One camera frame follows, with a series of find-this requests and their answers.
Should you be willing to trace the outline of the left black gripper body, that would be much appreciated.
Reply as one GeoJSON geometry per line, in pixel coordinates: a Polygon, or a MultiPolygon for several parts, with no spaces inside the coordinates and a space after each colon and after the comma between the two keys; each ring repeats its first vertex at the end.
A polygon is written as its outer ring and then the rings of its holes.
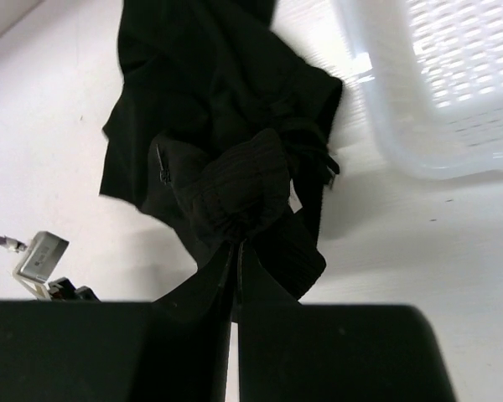
{"type": "Polygon", "coordinates": [[[48,293],[50,299],[54,301],[100,301],[90,287],[75,287],[66,277],[51,281],[48,284],[48,293]]]}

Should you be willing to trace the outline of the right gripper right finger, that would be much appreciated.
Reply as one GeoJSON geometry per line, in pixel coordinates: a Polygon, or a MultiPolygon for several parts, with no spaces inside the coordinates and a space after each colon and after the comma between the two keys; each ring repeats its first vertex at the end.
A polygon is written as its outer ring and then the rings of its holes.
{"type": "Polygon", "coordinates": [[[427,318],[410,305],[304,305],[241,245],[237,263],[243,401],[453,401],[427,318]]]}

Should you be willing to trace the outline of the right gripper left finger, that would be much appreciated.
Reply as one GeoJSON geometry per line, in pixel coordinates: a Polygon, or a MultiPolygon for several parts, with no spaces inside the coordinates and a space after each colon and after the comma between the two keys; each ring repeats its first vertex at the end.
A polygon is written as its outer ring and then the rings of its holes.
{"type": "Polygon", "coordinates": [[[233,256],[153,302],[0,301],[0,401],[222,401],[233,256]]]}

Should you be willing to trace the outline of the black shorts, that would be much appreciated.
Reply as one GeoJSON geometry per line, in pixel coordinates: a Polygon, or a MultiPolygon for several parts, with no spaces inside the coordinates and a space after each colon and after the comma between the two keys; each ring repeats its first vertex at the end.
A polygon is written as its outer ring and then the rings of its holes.
{"type": "Polygon", "coordinates": [[[198,267],[248,242],[294,298],[324,273],[342,81],[271,29],[273,1],[126,1],[100,193],[169,226],[198,267]]]}

